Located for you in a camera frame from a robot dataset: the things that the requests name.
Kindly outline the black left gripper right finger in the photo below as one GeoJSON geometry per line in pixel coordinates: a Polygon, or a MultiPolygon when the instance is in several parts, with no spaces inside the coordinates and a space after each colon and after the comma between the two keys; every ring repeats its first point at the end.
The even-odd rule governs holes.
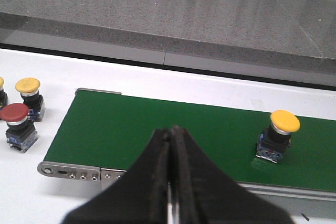
{"type": "Polygon", "coordinates": [[[285,210],[222,172],[185,128],[172,128],[170,158],[178,223],[293,223],[285,210]]]}

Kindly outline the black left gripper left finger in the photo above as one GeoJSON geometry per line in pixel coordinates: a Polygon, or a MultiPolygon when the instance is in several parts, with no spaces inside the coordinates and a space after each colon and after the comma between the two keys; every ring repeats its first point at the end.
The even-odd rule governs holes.
{"type": "Polygon", "coordinates": [[[63,223],[167,223],[170,140],[169,129],[155,130],[130,169],[63,223]]]}

